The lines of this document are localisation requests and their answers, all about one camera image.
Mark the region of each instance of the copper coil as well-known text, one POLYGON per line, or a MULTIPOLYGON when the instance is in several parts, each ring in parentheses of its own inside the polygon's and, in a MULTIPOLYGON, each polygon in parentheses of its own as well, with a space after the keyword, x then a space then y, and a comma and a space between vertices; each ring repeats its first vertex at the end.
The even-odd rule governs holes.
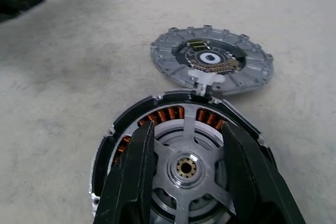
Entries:
POLYGON ((118 152, 123 153, 123 151, 126 149, 124 146, 118 146, 118 152))
POLYGON ((180 119, 184 118, 184 109, 182 107, 179 107, 179 117, 180 119))
POLYGON ((216 126, 215 126, 216 130, 220 131, 221 128, 222 128, 223 123, 224 123, 223 119, 220 119, 218 121, 218 123, 216 124, 216 126))
POLYGON ((129 143, 129 141, 131 140, 131 137, 130 136, 124 136, 124 138, 122 140, 126 143, 129 143))
POLYGON ((168 115, 170 119, 175 119, 175 110, 173 107, 168 108, 168 115))
POLYGON ((155 115, 153 115, 153 114, 149 114, 149 115, 148 115, 148 119, 149 119, 150 121, 154 121, 155 124, 158 124, 158 123, 157 123, 158 121, 156 120, 155 115))
POLYGON ((139 121, 139 125, 140 125, 140 126, 143 126, 145 123, 146 123, 145 120, 142 120, 142 119, 141 119, 141 120, 139 121))
POLYGON ((208 120, 206 120, 206 123, 209 124, 209 125, 211 125, 214 122, 215 117, 216 116, 214 114, 210 113, 210 115, 208 117, 208 120))
POLYGON ((200 121, 200 122, 202 122, 203 119, 204 119, 204 117, 205 117, 205 113, 206 113, 205 110, 199 110, 197 120, 200 121))
POLYGON ((162 123, 165 122, 165 121, 167 121, 166 115, 164 114, 163 110, 159 110, 158 111, 158 115, 159 115, 159 118, 160 118, 160 120, 161 120, 162 123))

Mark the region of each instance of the gray floor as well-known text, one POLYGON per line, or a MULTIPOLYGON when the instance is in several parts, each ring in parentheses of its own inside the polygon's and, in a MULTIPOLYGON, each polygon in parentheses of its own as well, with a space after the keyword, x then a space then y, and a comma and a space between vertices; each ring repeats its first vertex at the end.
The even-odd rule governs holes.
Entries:
POLYGON ((91 158, 124 109, 177 89, 150 60, 169 27, 249 35, 275 57, 228 97, 264 132, 307 223, 336 223, 334 0, 48 0, 0 25, 0 218, 92 223, 91 158))

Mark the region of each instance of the silver metal disc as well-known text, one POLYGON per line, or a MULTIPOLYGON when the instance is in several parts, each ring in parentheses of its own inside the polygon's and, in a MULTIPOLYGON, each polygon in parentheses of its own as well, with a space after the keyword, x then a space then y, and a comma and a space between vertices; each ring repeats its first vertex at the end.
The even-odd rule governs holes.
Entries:
POLYGON ((261 87, 274 72, 272 55, 248 36, 209 25, 170 28, 151 44, 151 57, 162 73, 187 88, 192 88, 196 81, 188 75, 191 69, 225 75, 224 83, 213 84, 213 91, 223 95, 261 87))

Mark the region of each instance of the concrete floor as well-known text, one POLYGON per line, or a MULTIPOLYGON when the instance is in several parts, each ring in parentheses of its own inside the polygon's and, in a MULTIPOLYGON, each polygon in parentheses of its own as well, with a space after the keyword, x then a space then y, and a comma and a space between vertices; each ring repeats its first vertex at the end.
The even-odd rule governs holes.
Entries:
POLYGON ((124 109, 178 89, 150 59, 169 27, 249 35, 275 58, 228 97, 264 132, 307 223, 336 223, 334 0, 48 0, 0 25, 0 216, 92 223, 91 159, 124 109))

